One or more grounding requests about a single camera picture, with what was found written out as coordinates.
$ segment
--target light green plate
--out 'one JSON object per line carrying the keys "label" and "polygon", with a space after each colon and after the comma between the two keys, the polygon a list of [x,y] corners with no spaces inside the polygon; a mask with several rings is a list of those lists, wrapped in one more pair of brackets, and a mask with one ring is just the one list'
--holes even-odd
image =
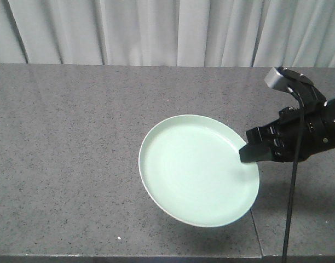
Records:
{"label": "light green plate", "polygon": [[242,217],[259,188],[256,163],[241,163],[244,140],[229,127],[198,115],[158,123],[146,135],[138,166],[156,204],[177,220],[215,227]]}

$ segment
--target curtain fold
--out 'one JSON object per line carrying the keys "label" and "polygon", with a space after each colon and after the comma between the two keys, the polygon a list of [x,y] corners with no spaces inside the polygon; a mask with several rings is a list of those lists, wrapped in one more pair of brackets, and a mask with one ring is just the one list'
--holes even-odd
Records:
{"label": "curtain fold", "polygon": [[0,0],[0,62],[335,67],[335,0]]}

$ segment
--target black cable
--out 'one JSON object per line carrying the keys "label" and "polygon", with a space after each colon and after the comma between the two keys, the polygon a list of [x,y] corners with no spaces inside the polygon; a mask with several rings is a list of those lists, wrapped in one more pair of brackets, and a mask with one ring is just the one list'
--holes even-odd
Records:
{"label": "black cable", "polygon": [[287,220],[286,220],[286,230],[284,232],[282,263],[287,262],[289,232],[290,232],[290,224],[291,224],[291,219],[292,219],[293,202],[294,202],[295,181],[296,181],[296,177],[297,177],[299,152],[300,152],[300,146],[301,146],[301,141],[302,141],[302,137],[303,137],[303,130],[304,130],[304,104],[303,104],[303,100],[302,100],[302,98],[300,97],[299,94],[292,94],[292,95],[299,102],[300,124],[299,124],[299,132],[298,132],[297,143],[296,143],[296,147],[295,147],[293,170],[292,170],[292,179],[291,179],[291,183],[290,183]]}

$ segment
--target robotic arm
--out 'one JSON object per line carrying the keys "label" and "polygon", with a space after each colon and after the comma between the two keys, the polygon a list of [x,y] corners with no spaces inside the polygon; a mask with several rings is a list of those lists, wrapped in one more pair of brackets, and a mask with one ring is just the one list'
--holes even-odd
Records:
{"label": "robotic arm", "polygon": [[[335,148],[335,98],[327,101],[306,76],[287,68],[272,68],[265,78],[275,90],[290,93],[304,111],[304,130],[299,161]],[[239,150],[242,162],[293,162],[300,124],[300,111],[286,107],[279,118],[246,132],[249,143]]]}

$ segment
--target speckled stone surface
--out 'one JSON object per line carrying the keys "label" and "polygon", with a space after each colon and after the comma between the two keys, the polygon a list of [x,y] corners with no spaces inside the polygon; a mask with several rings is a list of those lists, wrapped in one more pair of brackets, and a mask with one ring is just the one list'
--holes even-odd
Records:
{"label": "speckled stone surface", "polygon": [[[247,129],[276,119],[295,101],[265,86],[268,70],[0,64],[0,260],[258,262],[279,255],[291,164],[259,163],[252,214],[220,228],[188,226],[162,212],[137,165],[146,133],[174,115],[214,118],[244,139]],[[335,96],[335,69],[300,71]],[[299,165],[296,197],[290,254],[335,256],[334,150]]]}

